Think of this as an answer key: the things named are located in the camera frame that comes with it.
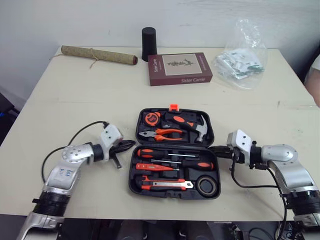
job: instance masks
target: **person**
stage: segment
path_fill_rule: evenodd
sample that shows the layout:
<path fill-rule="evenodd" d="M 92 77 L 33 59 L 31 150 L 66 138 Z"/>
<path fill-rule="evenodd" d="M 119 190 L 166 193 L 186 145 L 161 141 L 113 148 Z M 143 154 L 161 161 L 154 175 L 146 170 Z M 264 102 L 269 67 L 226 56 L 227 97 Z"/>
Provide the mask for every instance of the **person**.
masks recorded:
<path fill-rule="evenodd" d="M 304 86 L 313 97 L 315 104 L 320 108 L 320 55 L 310 67 L 304 80 Z"/>

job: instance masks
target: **tool kit case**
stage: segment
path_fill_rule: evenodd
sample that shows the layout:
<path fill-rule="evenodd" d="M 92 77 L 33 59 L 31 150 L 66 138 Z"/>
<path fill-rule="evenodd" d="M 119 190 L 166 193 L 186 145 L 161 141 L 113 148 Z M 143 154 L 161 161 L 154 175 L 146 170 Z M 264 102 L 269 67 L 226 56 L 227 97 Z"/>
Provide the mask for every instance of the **tool kit case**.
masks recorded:
<path fill-rule="evenodd" d="M 146 108 L 138 117 L 129 188 L 159 198 L 216 199 L 221 192 L 215 136 L 203 111 Z"/>

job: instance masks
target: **hammer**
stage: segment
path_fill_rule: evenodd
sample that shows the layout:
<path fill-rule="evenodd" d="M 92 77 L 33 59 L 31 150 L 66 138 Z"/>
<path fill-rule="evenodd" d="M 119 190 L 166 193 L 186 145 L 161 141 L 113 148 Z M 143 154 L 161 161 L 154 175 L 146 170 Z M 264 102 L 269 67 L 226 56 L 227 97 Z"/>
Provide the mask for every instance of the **hammer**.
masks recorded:
<path fill-rule="evenodd" d="M 180 116 L 173 116 L 173 120 L 179 124 L 180 126 L 184 127 L 185 129 L 190 129 L 191 131 L 198 132 L 198 137 L 196 139 L 197 142 L 202 143 L 204 140 L 204 135 L 207 134 L 208 126 L 204 116 L 201 115 L 203 120 L 203 125 L 200 125 L 193 121 L 187 121 L 183 117 Z"/>

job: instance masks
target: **red case latch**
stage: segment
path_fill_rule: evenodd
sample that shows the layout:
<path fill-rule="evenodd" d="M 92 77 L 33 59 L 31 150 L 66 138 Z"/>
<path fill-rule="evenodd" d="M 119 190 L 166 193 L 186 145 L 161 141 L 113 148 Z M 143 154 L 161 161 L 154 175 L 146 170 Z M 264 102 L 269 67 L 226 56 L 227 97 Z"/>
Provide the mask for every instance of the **red case latch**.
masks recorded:
<path fill-rule="evenodd" d="M 179 104 L 170 104 L 169 112 L 179 112 Z"/>

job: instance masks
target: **black plastic case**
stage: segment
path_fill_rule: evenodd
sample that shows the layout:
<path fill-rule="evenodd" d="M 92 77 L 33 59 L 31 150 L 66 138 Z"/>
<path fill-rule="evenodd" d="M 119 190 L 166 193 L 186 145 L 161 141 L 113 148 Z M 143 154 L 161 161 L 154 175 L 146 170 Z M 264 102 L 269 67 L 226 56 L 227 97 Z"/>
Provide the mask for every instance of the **black plastic case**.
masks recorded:
<path fill-rule="evenodd" d="M 160 123 L 156 126 L 148 126 L 145 124 L 144 119 L 148 113 L 160 113 Z M 195 131 L 189 131 L 173 121 L 170 121 L 172 116 L 183 117 L 187 121 L 196 122 L 203 125 L 202 117 L 204 117 L 207 124 L 207 134 L 203 137 L 203 142 L 196 142 L 198 133 Z M 181 129 L 183 131 L 183 139 L 178 141 L 156 141 L 153 137 L 144 137 L 139 135 L 140 132 L 144 131 L 155 131 L 156 129 Z M 179 111 L 170 111 L 168 108 L 145 108 L 143 109 L 138 117 L 136 127 L 136 139 L 141 145 L 137 146 L 132 154 L 130 171 L 129 171 L 129 187 L 132 192 L 145 196 L 159 197 L 159 198 L 180 198 L 186 200 L 205 200 L 205 199 L 216 199 L 221 192 L 221 183 L 219 175 L 219 166 L 217 157 L 215 154 L 208 149 L 208 147 L 214 142 L 215 136 L 210 123 L 210 118 L 207 113 L 197 110 L 180 109 Z M 179 138 L 179 133 L 170 133 L 165 135 L 170 138 Z M 187 154 L 197 155 L 201 161 L 210 161 L 213 163 L 213 170 L 203 171 L 193 169 L 189 167 L 181 167 L 181 164 L 177 163 L 164 163 L 164 162 L 150 162 L 149 158 L 141 158 L 138 156 L 138 151 L 141 149 L 155 149 L 167 151 L 170 154 Z M 180 157 L 180 156 L 169 156 L 163 158 L 165 161 L 181 162 L 182 160 L 193 160 L 193 157 Z M 171 168 L 179 168 L 179 171 L 149 171 L 136 169 L 136 164 L 158 164 Z M 164 191 L 151 191 L 141 189 L 137 185 L 137 179 L 141 176 L 148 176 L 150 178 L 168 178 L 168 179 L 185 179 L 191 181 L 193 188 L 187 188 L 186 190 L 164 190 Z M 216 191 L 210 197 L 201 194 L 197 189 L 197 180 L 200 177 L 210 177 L 214 179 L 216 183 Z M 205 181 L 201 185 L 204 189 L 210 188 L 211 185 L 206 185 Z"/>

